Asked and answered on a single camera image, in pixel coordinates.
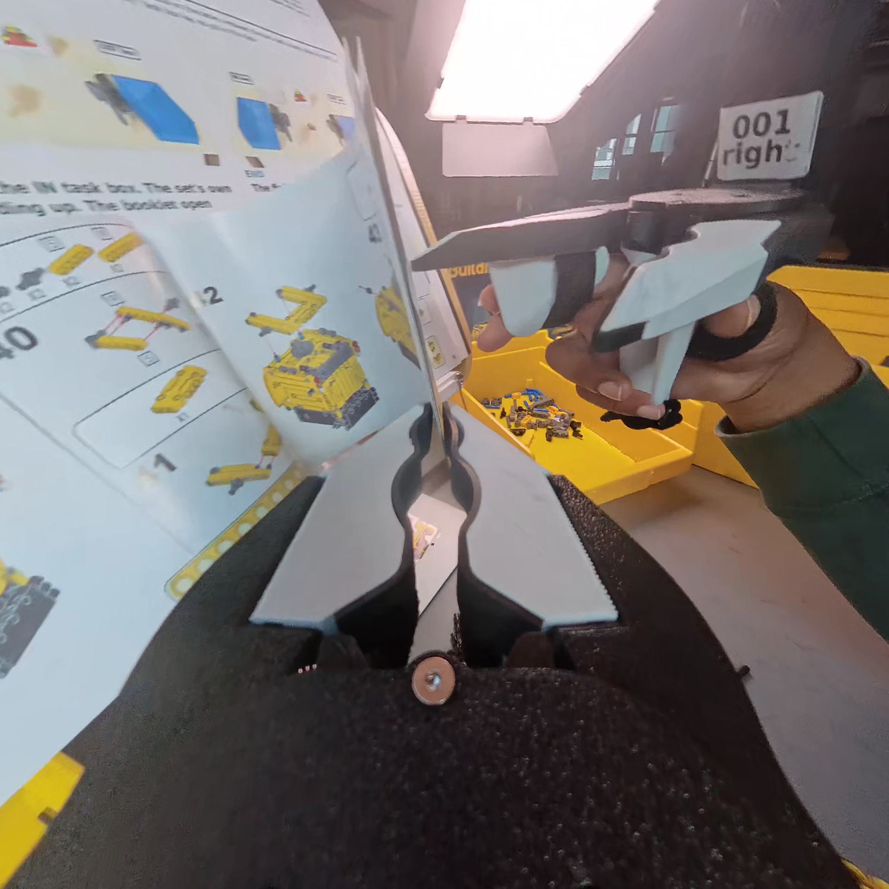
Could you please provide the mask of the lego instruction booklet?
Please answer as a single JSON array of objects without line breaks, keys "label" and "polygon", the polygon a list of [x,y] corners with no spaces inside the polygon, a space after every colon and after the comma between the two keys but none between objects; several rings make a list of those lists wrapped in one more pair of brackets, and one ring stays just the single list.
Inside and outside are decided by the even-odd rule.
[{"label": "lego instruction booklet", "polygon": [[461,385],[466,322],[342,48],[355,131],[266,194],[2,227],[2,804],[316,470]]}]

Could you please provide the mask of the person's right forearm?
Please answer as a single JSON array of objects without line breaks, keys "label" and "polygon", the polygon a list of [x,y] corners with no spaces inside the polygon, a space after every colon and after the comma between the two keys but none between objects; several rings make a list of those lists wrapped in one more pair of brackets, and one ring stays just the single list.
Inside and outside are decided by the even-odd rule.
[{"label": "person's right forearm", "polygon": [[888,639],[888,391],[860,358],[858,377],[772,428],[717,436],[764,503],[856,612]]}]

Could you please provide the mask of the pile of mixed lego pieces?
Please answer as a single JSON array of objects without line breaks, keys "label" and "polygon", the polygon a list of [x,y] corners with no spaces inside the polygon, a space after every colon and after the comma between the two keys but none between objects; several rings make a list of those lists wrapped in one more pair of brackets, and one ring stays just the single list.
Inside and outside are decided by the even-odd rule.
[{"label": "pile of mixed lego pieces", "polygon": [[561,408],[538,388],[484,397],[480,404],[514,438],[527,438],[529,442],[539,438],[551,443],[584,437],[582,423],[574,413]]}]

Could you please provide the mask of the white task instruction sheet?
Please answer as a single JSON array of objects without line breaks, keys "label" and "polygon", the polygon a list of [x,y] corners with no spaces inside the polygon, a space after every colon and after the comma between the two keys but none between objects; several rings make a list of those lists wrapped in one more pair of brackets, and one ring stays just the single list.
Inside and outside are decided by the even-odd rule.
[{"label": "white task instruction sheet", "polygon": [[2,227],[266,194],[354,139],[317,2],[3,1]]}]

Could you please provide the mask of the white light panel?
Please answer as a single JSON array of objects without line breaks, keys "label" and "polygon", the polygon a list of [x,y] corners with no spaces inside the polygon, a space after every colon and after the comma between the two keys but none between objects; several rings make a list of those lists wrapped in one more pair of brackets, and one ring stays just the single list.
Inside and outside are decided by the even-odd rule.
[{"label": "white light panel", "polygon": [[548,127],[649,22],[655,1],[468,1],[426,112],[448,179],[554,177]]}]

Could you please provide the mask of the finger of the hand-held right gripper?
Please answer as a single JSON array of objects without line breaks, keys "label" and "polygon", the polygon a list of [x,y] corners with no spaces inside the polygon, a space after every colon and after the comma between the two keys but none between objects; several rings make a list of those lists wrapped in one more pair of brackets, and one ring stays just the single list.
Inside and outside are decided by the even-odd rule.
[{"label": "finger of the hand-held right gripper", "polygon": [[630,204],[582,206],[454,231],[411,261],[413,271],[525,261],[620,244]]}]

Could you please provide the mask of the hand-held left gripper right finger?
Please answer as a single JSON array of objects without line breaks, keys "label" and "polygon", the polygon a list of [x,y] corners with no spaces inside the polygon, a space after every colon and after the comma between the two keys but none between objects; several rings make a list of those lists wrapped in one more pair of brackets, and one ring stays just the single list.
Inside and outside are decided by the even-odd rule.
[{"label": "hand-held left gripper right finger", "polygon": [[550,473],[465,409],[444,413],[469,580],[542,630],[616,623],[617,607]]}]

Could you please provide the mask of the dark blue toy box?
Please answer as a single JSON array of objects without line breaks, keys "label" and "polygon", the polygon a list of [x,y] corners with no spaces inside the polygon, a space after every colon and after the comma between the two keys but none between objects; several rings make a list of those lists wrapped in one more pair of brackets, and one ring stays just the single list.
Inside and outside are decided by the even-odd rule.
[{"label": "dark blue toy box", "polygon": [[464,317],[475,339],[476,328],[484,326],[491,317],[491,313],[480,303],[484,289],[492,283],[488,265],[473,263],[444,271],[459,298]]}]

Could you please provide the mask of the person's right hand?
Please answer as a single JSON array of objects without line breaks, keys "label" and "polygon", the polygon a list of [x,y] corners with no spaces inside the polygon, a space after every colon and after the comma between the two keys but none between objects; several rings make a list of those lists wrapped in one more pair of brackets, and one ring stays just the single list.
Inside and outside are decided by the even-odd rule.
[{"label": "person's right hand", "polygon": [[[623,288],[623,283],[596,287],[592,301],[573,321],[572,331],[547,348],[546,361],[586,401],[630,418],[659,420],[665,412],[663,404],[631,387],[619,368],[618,355],[591,348],[600,318]],[[777,312],[766,338],[728,361],[685,359],[670,398],[717,404],[734,428],[750,432],[798,416],[857,381],[858,360],[806,304],[776,283],[772,293]]]}]

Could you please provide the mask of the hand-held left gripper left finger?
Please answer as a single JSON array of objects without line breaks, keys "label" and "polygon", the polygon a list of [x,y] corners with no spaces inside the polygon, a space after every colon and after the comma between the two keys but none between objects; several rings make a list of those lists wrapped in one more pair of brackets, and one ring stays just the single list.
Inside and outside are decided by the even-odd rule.
[{"label": "hand-held left gripper left finger", "polygon": [[419,616],[409,508],[431,442],[430,404],[346,451],[250,615],[255,624],[353,636],[411,636]]}]

